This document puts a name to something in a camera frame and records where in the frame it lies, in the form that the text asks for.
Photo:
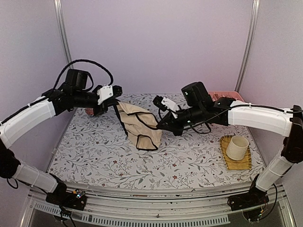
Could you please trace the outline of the beige underwear black trim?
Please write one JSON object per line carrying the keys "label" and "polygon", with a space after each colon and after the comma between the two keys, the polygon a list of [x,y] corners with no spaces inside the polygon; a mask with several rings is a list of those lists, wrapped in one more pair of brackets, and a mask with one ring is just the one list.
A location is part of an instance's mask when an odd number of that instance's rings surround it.
{"label": "beige underwear black trim", "polygon": [[137,150],[155,151],[161,144],[162,130],[150,111],[129,103],[118,101],[115,113],[125,134]]}

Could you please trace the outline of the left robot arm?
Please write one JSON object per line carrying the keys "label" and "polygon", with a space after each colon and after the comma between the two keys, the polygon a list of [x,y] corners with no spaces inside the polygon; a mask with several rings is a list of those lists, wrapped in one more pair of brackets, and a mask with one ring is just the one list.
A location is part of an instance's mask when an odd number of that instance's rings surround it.
{"label": "left robot arm", "polygon": [[51,193],[60,205],[70,202],[66,185],[57,177],[44,173],[18,160],[10,147],[25,133],[65,111],[75,107],[91,108],[100,115],[115,104],[122,95],[122,87],[112,84],[86,87],[92,76],[87,71],[69,69],[59,88],[44,92],[34,102],[22,107],[0,123],[0,176],[15,179]]}

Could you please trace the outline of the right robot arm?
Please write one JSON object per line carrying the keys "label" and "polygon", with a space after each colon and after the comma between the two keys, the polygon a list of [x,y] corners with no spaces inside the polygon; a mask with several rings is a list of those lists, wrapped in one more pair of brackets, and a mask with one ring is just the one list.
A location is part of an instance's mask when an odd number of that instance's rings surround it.
{"label": "right robot arm", "polygon": [[156,96],[155,106],[168,113],[157,124],[157,129],[179,136],[185,130],[204,123],[240,125],[271,131],[284,136],[283,148],[269,166],[254,180],[251,191],[245,195],[248,206],[255,206],[263,199],[271,185],[287,173],[293,164],[303,160],[303,111],[293,108],[280,109],[253,105],[234,98],[220,97],[213,101],[202,82],[194,82],[182,88],[187,109],[180,109],[172,100]]}

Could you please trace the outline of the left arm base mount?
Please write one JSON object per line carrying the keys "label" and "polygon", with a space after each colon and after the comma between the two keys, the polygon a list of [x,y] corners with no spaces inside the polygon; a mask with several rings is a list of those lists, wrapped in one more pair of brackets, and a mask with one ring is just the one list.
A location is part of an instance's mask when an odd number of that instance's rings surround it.
{"label": "left arm base mount", "polygon": [[84,190],[74,189],[68,192],[65,184],[59,184],[53,192],[47,193],[45,200],[60,207],[84,211],[87,196]]}

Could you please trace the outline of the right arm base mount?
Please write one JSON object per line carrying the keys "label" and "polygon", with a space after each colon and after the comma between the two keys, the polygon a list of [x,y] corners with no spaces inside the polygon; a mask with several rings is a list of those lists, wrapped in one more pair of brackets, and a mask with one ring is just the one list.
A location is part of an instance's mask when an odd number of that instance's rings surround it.
{"label": "right arm base mount", "polygon": [[236,194],[228,197],[227,204],[232,211],[242,210],[269,202],[267,192],[263,192],[255,187],[246,193]]}

